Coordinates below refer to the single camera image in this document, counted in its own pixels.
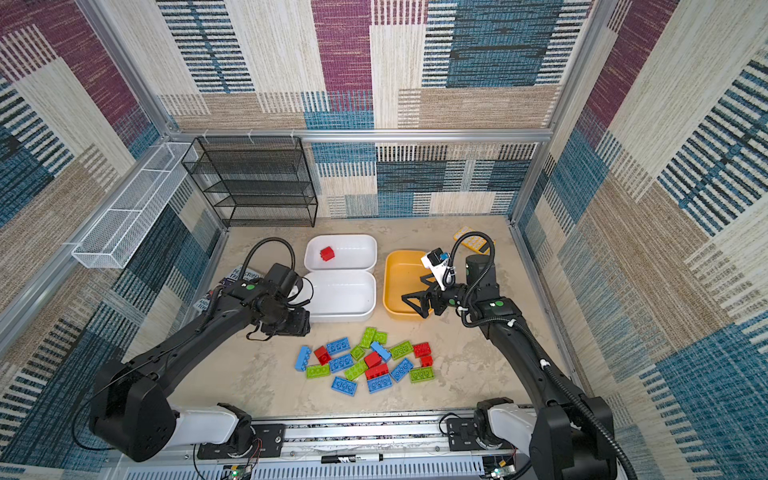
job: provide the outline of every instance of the patterned wall panel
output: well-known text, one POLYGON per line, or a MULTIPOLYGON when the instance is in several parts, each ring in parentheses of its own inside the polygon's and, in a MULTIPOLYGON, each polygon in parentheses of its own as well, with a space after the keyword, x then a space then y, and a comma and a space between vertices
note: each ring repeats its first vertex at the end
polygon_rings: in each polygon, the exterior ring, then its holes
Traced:
POLYGON ((546 126, 591 3, 105 1, 189 129, 546 126))
POLYGON ((73 0, 0 11, 3 310, 158 134, 73 0))
POLYGON ((520 220, 639 478, 768 471, 768 4, 619 1, 520 220))
MULTIPOLYGON (((219 234, 185 180, 124 270, 76 268, 0 360, 0 461, 46 478, 100 470, 105 452, 72 441, 76 408, 106 360, 132 358, 183 326, 219 234)), ((104 446, 86 422, 87 413, 78 437, 104 446)))

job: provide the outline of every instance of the green toy brick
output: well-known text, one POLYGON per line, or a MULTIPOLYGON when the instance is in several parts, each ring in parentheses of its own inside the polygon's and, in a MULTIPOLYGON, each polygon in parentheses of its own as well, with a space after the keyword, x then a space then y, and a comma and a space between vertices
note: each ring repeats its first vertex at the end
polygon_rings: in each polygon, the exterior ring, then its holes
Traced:
POLYGON ((428 366, 423 369, 413 369, 409 372, 411 376, 411 383, 426 382, 427 380, 435 379, 435 374, 432 372, 432 367, 428 366))
POLYGON ((386 337, 386 332, 377 331, 376 334, 373 335, 373 341, 379 342, 379 345, 386 345, 386 337))
POLYGON ((389 349, 389 352, 392 354, 393 360, 401 359, 402 357, 408 355, 412 351, 413 351, 413 345, 411 345, 411 343, 408 340, 398 345, 395 345, 394 347, 389 349))
POLYGON ((358 360, 360 360, 361 358, 366 356, 366 349, 364 349, 360 345, 358 345, 358 346, 356 346, 355 348, 352 349, 352 352, 349 352, 349 353, 352 354, 352 358, 354 358, 355 361, 357 362, 358 360))
POLYGON ((364 349, 371 348, 371 342, 373 341, 373 337, 376 335, 376 328, 369 326, 366 327, 366 331, 362 335, 362 340, 360 340, 360 346, 364 349))
POLYGON ((356 363, 351 368, 349 368, 346 372, 344 372, 344 376, 346 377, 347 380, 354 380, 357 377, 361 376, 363 373, 365 373, 367 369, 368 369, 368 366, 366 365, 366 361, 360 360, 358 363, 356 363))
POLYGON ((308 379, 316 379, 321 376, 328 376, 331 374, 331 365, 326 363, 325 365, 312 365, 306 367, 306 377, 308 379))

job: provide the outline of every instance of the marker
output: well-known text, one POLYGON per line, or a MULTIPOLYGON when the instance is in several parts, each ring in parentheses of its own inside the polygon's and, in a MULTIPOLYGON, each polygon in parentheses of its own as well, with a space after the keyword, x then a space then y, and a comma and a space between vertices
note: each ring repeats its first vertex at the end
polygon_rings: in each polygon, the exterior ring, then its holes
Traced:
POLYGON ((358 455, 324 455, 320 457, 320 463, 356 463, 356 462, 381 462, 384 455, 381 453, 361 453, 358 455))

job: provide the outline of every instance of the white wire basket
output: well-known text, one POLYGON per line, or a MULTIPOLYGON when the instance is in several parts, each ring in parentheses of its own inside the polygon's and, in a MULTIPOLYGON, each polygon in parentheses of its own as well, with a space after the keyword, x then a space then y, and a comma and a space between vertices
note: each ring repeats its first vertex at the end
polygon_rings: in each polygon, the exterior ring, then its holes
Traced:
POLYGON ((194 161, 189 144, 167 142, 131 180, 75 247, 72 256, 86 268, 125 268, 187 174, 181 165, 194 161))

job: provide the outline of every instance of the toy brick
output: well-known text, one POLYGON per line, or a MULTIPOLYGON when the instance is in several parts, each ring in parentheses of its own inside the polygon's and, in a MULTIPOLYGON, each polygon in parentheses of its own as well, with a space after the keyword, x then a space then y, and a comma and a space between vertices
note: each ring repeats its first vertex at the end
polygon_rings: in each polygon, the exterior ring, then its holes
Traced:
POLYGON ((432 355, 432 349, 429 348, 429 343, 424 342, 418 345, 414 345, 413 355, 415 355, 417 359, 420 359, 423 356, 432 355))
POLYGON ((379 366, 375 366, 372 369, 366 370, 366 378, 368 380, 374 379, 377 376, 386 375, 389 373, 389 367, 386 365, 386 363, 382 363, 379 366))
POLYGON ((382 357, 376 352, 371 352, 366 357, 366 365, 370 369, 379 365, 381 362, 382 362, 382 357))
POLYGON ((355 360, 352 358, 350 354, 346 354, 344 356, 340 356, 337 359, 333 359, 328 363, 328 366, 331 367, 331 373, 336 373, 340 370, 346 370, 352 365, 355 364, 355 360))
POLYGON ((386 345, 387 332, 379 332, 373 334, 373 341, 379 342, 381 345, 386 345))
POLYGON ((364 349, 371 348, 374 335, 376 335, 376 328, 372 326, 366 327, 366 331, 362 334, 362 340, 360 340, 360 346, 364 349))
POLYGON ((312 350, 310 350, 308 346, 301 347, 301 350, 299 350, 299 358, 296 360, 296 366, 294 368, 299 372, 305 372, 306 364, 310 360, 310 355, 312 355, 312 350))
POLYGON ((397 360, 411 353, 413 351, 413 345, 411 345, 411 343, 408 340, 406 340, 405 342, 400 343, 399 345, 395 345, 394 347, 389 349, 389 351, 392 354, 392 358, 397 360))
POLYGON ((340 376, 337 376, 335 379, 333 379, 331 389, 349 396, 355 396, 355 392, 357 391, 357 382, 350 382, 347 379, 343 379, 340 376))
POLYGON ((350 353, 352 354, 352 358, 354 358, 355 361, 357 362, 358 360, 360 360, 361 358, 366 356, 366 349, 364 349, 360 345, 358 345, 355 348, 353 348, 352 352, 350 352, 350 353))
POLYGON ((367 369, 368 365, 366 365, 366 362, 364 360, 360 360, 358 363, 347 369, 347 371, 344 372, 344 376, 347 380, 354 380, 361 376, 367 369))
POLYGON ((326 349, 328 350, 328 354, 333 356, 337 353, 345 352, 346 350, 349 350, 349 338, 344 337, 342 339, 338 339, 335 342, 331 342, 326 344, 326 349))
POLYGON ((320 365, 325 365, 331 361, 331 355, 329 355, 328 350, 326 350, 326 347, 324 346, 321 346, 320 348, 315 350, 315 356, 317 357, 317 360, 320 362, 320 365))
POLYGON ((387 352, 386 348, 379 345, 379 342, 371 342, 371 349, 373 349, 374 352, 378 353, 380 357, 382 357, 382 360, 384 362, 388 362, 389 359, 392 358, 392 354, 387 352))
POLYGON ((432 372, 431 366, 423 369, 413 369, 409 374, 411 376, 411 383, 426 382, 435 378, 435 373, 432 372))
POLYGON ((316 379, 320 376, 328 376, 330 374, 330 365, 312 365, 306 367, 306 377, 308 379, 316 379))
POLYGON ((379 376, 368 381, 368 391, 376 393, 379 390, 388 389, 392 386, 392 378, 389 375, 379 376))
POLYGON ((412 368, 413 364, 410 360, 402 359, 402 362, 398 363, 398 365, 392 370, 392 378, 394 378, 396 382, 399 382, 402 380, 402 377, 406 376, 406 374, 411 371, 412 368))

